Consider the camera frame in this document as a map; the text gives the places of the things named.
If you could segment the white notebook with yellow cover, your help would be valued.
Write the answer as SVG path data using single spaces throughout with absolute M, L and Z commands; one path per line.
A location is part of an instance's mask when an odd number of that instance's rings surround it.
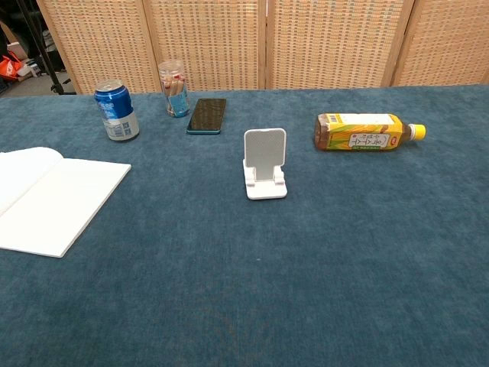
M 0 249 L 62 258 L 130 169 L 45 147 L 0 152 Z

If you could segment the white folding phone stand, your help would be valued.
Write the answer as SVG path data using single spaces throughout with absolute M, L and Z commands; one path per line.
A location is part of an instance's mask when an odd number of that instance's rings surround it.
M 244 182 L 249 200 L 282 199 L 287 195 L 282 166 L 287 133 L 283 128 L 250 129 L 244 133 Z

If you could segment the black smartphone with teal edge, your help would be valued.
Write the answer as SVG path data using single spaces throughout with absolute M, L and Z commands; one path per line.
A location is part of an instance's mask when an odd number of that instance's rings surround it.
M 186 128 L 189 135 L 217 135 L 221 132 L 226 99 L 201 98 Z

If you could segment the blue table cloth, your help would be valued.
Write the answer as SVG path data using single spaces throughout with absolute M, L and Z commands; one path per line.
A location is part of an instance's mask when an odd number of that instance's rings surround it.
M 222 132 L 188 135 L 134 94 L 116 143 L 91 96 L 0 97 L 0 151 L 131 165 L 63 258 L 0 251 L 0 367 L 489 367 L 489 85 L 222 98 Z M 321 151 L 327 112 L 426 137 Z M 264 128 L 287 133 L 287 195 L 249 200 Z

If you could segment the clear jar of sticks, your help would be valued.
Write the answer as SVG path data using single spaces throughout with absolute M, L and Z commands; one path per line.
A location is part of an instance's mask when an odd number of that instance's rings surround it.
M 189 97 L 183 62 L 166 60 L 158 65 L 160 83 L 164 92 L 167 113 L 173 117 L 184 117 L 189 112 Z

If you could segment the yellow capped tea bottle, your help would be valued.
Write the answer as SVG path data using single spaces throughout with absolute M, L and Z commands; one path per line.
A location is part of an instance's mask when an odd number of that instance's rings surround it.
M 406 124 L 390 113 L 327 112 L 317 116 L 314 130 L 321 151 L 391 151 L 425 137 L 424 125 Z

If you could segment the woven rattan folding screen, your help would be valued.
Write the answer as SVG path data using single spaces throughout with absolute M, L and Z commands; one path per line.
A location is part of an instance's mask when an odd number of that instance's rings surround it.
M 37 0 L 80 94 L 489 84 L 489 0 Z

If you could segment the blue and white drink can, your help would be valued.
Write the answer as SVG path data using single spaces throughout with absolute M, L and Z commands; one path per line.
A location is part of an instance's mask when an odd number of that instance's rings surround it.
M 139 124 L 131 96 L 121 80 L 103 80 L 97 83 L 94 98 L 111 140 L 127 141 L 139 134 Z

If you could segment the black tripod stand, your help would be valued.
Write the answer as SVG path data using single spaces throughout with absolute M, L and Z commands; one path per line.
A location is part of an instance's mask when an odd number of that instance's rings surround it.
M 37 28 L 34 24 L 34 21 L 32 17 L 30 16 L 28 7 L 25 3 L 25 0 L 16 0 L 20 11 L 26 21 L 26 24 L 28 26 L 28 29 L 32 35 L 32 38 L 34 39 L 34 43 L 36 44 L 37 49 L 40 52 L 41 59 L 43 61 L 44 67 L 47 71 L 47 74 L 49 75 L 51 81 L 52 81 L 52 86 L 51 90 L 57 93 L 58 95 L 76 95 L 76 92 L 66 92 L 64 88 L 62 87 L 62 83 L 58 80 L 56 72 L 53 68 L 53 64 L 50 61 L 49 55 L 45 50 L 45 46 L 43 43 L 43 39 L 41 38 L 41 34 L 37 31 Z

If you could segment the orange bag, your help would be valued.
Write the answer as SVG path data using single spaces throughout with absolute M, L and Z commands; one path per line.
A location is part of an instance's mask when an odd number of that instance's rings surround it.
M 17 80 L 18 71 L 22 67 L 22 62 L 8 50 L 7 54 L 3 54 L 0 59 L 0 77 L 5 80 Z

